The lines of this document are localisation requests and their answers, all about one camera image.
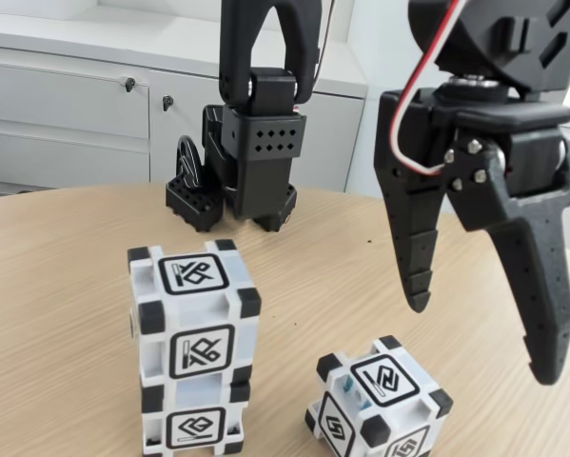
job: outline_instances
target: gripper jaw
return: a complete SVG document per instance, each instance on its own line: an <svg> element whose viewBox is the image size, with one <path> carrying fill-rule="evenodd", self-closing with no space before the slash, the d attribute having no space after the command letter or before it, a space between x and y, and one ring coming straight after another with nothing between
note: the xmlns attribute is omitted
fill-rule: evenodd
<svg viewBox="0 0 570 457"><path fill-rule="evenodd" d="M470 155L463 152L469 141L459 139L457 160L445 167L444 178L451 182L484 169L486 180L467 179L462 191L449 188L449 199L466 230L490 234L527 333L530 367L541 384L553 385L570 343L570 280L561 220L570 206L570 146L552 189L516 198L508 193L497 149L485 144L483 153Z"/></svg>

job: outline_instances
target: stacked cubes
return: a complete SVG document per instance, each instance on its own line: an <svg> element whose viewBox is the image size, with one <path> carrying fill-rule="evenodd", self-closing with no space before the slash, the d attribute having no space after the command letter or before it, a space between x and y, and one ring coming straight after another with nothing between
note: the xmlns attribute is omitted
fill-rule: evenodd
<svg viewBox="0 0 570 457"><path fill-rule="evenodd" d="M143 456L197 447L240 452L261 298L234 243L172 257L159 247L135 248L128 265Z"/></svg>
<svg viewBox="0 0 570 457"><path fill-rule="evenodd" d="M338 457L428 457L453 402L392 336L356 360L329 354L305 422Z"/></svg>

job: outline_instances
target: cabinet drawer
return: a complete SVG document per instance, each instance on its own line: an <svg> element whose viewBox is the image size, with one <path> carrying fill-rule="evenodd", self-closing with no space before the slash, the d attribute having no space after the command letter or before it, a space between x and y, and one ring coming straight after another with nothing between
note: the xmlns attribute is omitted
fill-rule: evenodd
<svg viewBox="0 0 570 457"><path fill-rule="evenodd" d="M0 66L0 120L148 139L147 86Z"/></svg>
<svg viewBox="0 0 570 457"><path fill-rule="evenodd" d="M146 152L0 134L0 182L69 188L148 181Z"/></svg>

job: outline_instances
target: wooden table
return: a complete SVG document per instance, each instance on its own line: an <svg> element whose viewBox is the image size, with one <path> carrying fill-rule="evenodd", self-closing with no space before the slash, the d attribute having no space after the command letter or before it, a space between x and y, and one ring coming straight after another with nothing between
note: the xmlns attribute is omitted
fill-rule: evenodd
<svg viewBox="0 0 570 457"><path fill-rule="evenodd" d="M440 228L433 298L416 315L380 200L303 190L279 234L229 218L198 234L162 186L0 198L0 457L138 456L127 249L224 237L264 298L244 455L332 455L304 424L317 360L394 334L455 400L433 457L570 457L570 355L560 383L539 386L489 238L454 216Z"/></svg>

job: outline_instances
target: metal screw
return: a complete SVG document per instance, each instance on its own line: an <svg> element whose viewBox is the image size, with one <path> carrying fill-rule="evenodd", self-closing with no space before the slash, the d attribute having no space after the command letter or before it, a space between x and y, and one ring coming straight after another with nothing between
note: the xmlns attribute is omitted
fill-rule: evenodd
<svg viewBox="0 0 570 457"><path fill-rule="evenodd" d="M484 184L487 181L487 172L484 169L475 171L473 179L477 184Z"/></svg>
<svg viewBox="0 0 570 457"><path fill-rule="evenodd" d="M473 140L468 144L468 153L469 154L479 154L483 149L483 145L477 141L477 140Z"/></svg>
<svg viewBox="0 0 570 457"><path fill-rule="evenodd" d="M452 189L456 192L462 192L462 179L455 179L452 183Z"/></svg>
<svg viewBox="0 0 570 457"><path fill-rule="evenodd" d="M453 149L450 149L448 152L445 153L446 164L453 164L455 159L456 159L456 154Z"/></svg>

